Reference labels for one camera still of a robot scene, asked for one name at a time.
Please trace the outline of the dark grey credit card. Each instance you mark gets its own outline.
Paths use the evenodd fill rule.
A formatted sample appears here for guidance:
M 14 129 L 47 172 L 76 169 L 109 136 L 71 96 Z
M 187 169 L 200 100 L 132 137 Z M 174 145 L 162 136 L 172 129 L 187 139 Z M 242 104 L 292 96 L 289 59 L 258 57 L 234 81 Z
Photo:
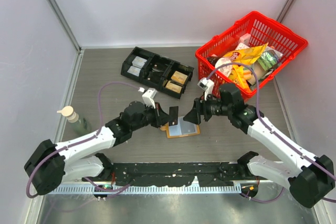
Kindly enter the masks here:
M 169 126 L 178 125 L 178 106 L 169 107 Z

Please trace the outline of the orange leather card holder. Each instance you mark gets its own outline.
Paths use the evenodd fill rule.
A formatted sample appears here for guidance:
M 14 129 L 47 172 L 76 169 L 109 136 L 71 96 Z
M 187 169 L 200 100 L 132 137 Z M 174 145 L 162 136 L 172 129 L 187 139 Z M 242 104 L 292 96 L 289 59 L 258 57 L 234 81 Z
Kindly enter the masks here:
M 162 126 L 160 130 L 166 133 L 167 138 L 179 138 L 200 134 L 199 126 L 184 121 L 182 116 L 178 117 L 177 125 L 169 126 L 166 124 Z

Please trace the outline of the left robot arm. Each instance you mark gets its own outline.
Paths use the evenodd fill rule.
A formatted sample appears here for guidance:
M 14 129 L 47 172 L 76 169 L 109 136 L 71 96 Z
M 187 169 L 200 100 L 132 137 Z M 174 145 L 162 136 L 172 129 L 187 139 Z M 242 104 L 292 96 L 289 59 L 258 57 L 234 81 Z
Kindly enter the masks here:
M 30 187 L 35 188 L 37 196 L 42 196 L 77 178 L 108 180 L 112 175 L 111 163 L 99 154 L 100 150 L 126 142 L 138 129 L 148 125 L 159 128 L 169 120 L 170 116 L 159 103 L 147 105 L 133 101 L 117 118 L 94 132 L 57 144 L 50 139 L 42 141 L 24 165 L 29 177 L 27 196 L 34 197 Z

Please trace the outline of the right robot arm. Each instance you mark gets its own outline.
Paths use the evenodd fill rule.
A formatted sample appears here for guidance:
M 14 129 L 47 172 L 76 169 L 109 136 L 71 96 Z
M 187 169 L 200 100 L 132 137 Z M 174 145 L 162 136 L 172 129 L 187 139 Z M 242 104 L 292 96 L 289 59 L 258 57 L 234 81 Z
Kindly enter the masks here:
M 184 121 L 200 124 L 213 115 L 226 116 L 235 128 L 259 141 L 281 161 L 273 162 L 249 152 L 239 159 L 239 177 L 250 179 L 259 176 L 271 180 L 288 190 L 306 208 L 312 208 L 320 200 L 325 200 L 326 195 L 335 188 L 332 160 L 326 155 L 316 156 L 280 132 L 260 112 L 258 105 L 244 102 L 234 84 L 222 84 L 219 97 L 211 94 L 213 81 L 203 78 L 198 86 L 204 94 L 194 100 Z

